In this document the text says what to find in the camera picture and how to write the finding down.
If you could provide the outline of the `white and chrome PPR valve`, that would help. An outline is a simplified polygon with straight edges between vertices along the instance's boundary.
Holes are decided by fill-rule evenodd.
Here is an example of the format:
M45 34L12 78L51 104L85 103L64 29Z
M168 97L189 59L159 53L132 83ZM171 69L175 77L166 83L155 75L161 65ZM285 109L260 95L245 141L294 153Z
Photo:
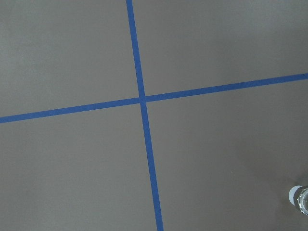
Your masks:
M290 203L300 212L308 215L308 187L296 185L288 193Z

